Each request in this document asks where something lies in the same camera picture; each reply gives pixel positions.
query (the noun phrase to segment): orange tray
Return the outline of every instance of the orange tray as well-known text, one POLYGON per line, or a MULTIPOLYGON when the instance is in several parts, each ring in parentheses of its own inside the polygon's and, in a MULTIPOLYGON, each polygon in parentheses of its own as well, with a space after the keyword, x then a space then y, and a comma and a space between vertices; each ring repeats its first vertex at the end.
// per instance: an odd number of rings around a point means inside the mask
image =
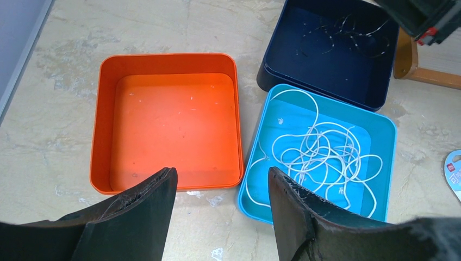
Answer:
POLYGON ((91 184, 116 194, 163 167, 178 170, 178 190, 240 183, 238 80, 230 56, 124 55, 102 63, 91 184))

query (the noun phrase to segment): sticker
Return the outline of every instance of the sticker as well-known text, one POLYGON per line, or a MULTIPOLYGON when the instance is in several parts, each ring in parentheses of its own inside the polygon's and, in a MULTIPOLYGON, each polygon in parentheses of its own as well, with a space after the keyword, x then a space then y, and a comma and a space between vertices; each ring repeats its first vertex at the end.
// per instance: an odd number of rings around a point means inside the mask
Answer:
POLYGON ((445 160, 445 178, 454 194, 461 201, 461 150, 453 151, 445 160))

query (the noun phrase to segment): orange bin bottom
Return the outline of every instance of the orange bin bottom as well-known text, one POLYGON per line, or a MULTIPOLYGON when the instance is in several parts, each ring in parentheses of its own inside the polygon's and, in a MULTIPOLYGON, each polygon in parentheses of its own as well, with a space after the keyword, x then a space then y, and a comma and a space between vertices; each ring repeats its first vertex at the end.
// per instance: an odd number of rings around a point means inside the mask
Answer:
POLYGON ((224 73, 131 75, 116 88, 110 186, 176 167, 178 189, 239 180, 234 85, 224 73))

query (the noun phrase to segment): red logo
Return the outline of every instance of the red logo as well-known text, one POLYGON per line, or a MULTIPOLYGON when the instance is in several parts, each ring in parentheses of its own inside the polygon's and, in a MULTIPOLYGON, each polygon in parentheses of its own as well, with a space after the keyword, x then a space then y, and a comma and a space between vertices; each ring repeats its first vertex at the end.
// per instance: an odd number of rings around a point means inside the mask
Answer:
POLYGON ((454 166, 453 166, 453 164, 451 164, 451 163, 447 165, 447 168, 448 168, 448 170, 449 170, 450 172, 453 172, 453 171, 454 171, 454 166))

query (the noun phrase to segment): dark blue container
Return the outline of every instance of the dark blue container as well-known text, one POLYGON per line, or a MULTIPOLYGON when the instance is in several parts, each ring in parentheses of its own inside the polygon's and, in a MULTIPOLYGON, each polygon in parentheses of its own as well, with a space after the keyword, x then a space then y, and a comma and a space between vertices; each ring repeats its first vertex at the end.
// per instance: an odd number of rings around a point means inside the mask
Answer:
POLYGON ((287 0, 258 85, 269 91, 287 83, 376 111, 386 99, 398 29, 382 8, 362 0, 287 0))

